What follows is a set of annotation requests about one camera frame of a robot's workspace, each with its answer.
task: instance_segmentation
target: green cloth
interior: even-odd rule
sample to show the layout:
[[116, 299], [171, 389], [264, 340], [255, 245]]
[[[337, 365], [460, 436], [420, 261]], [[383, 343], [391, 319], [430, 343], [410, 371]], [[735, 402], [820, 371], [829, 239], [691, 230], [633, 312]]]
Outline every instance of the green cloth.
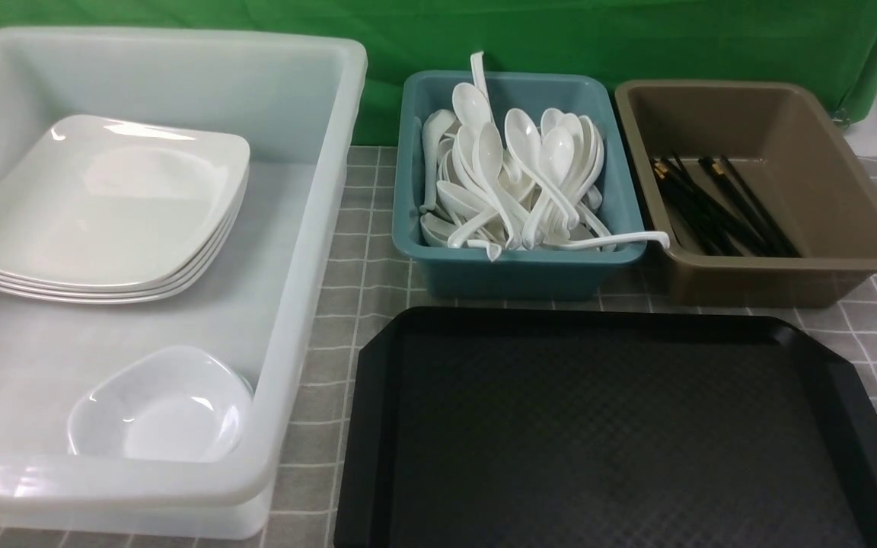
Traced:
[[777, 80], [862, 119], [877, 89], [877, 0], [0, 0], [0, 27], [239, 28], [358, 40], [359, 145], [397, 141], [401, 85], [425, 69]]

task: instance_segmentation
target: white bowl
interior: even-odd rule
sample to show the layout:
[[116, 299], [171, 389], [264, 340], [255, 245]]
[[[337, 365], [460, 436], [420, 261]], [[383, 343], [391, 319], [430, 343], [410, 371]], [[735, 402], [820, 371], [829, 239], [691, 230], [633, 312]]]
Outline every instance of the white bowl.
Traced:
[[192, 346], [141, 358], [73, 406], [71, 454], [210, 462], [239, 443], [253, 405], [250, 385]]

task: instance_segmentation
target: white square plate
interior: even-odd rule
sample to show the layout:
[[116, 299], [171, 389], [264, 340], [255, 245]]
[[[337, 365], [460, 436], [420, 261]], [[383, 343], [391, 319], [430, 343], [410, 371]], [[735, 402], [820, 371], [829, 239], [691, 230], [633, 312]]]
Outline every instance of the white square plate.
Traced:
[[248, 160], [237, 135], [65, 118], [0, 181], [0, 273], [71, 291], [170, 277], [219, 229]]

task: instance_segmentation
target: blue plastic container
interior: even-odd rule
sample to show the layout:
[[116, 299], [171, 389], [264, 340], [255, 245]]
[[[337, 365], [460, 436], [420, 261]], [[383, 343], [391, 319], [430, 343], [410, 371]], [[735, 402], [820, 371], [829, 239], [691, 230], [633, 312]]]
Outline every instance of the blue plastic container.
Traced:
[[[644, 230], [629, 164], [607, 90], [585, 76], [487, 73], [490, 103], [497, 127], [507, 110], [517, 107], [534, 120], [550, 107], [584, 114], [605, 134], [603, 192], [599, 218], [613, 234]], [[452, 108], [452, 88], [472, 82], [469, 72], [419, 72], [404, 83], [394, 178], [394, 246], [421, 265], [425, 284], [440, 298], [591, 298], [618, 268], [641, 259], [644, 243], [619, 246], [612, 253], [561, 250], [510, 250], [490, 263], [484, 250], [429, 247], [418, 225], [424, 200], [425, 165], [422, 124], [439, 108]]]

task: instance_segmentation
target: black tray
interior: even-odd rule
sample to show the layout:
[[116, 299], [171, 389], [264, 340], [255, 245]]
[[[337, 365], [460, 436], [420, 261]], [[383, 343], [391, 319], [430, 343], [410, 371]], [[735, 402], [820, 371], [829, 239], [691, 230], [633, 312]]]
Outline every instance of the black tray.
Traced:
[[334, 545], [877, 547], [877, 415], [773, 318], [412, 309], [359, 356]]

